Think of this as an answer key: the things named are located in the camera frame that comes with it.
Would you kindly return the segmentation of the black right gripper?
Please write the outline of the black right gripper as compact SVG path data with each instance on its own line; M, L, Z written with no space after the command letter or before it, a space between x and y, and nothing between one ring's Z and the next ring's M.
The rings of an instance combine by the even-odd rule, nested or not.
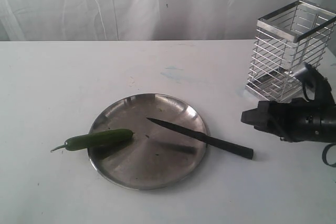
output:
M311 108L312 102L303 98L289 103L259 101L256 108L242 112L240 121L285 142L311 142L312 131L304 126Z

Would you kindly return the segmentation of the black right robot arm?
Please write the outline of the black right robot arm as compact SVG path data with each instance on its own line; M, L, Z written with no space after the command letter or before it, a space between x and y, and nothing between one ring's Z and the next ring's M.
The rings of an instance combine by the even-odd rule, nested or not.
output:
M315 67L302 63L297 75L303 96L289 103L259 101L255 109L242 112L241 122L254 129L280 137L290 143L326 143L322 151L324 164L335 167L327 160L328 150L335 146L335 100L332 88Z

